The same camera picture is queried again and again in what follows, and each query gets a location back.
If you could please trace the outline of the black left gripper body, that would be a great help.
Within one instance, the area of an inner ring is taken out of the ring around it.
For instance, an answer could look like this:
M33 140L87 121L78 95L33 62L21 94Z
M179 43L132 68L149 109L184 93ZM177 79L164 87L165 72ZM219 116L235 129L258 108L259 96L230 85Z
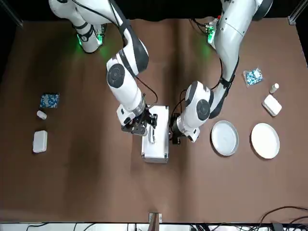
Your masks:
M179 116L180 114L173 114L170 119L171 137L169 139L172 141L172 144L180 144L181 132L177 125L177 118Z

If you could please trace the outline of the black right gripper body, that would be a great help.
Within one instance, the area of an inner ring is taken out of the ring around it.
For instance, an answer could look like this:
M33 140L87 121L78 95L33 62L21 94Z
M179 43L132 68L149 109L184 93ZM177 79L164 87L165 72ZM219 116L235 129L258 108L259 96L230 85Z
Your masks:
M133 127L135 126L146 127L148 124L149 125L151 124L151 115L148 110L144 110L139 116L135 117L131 123Z

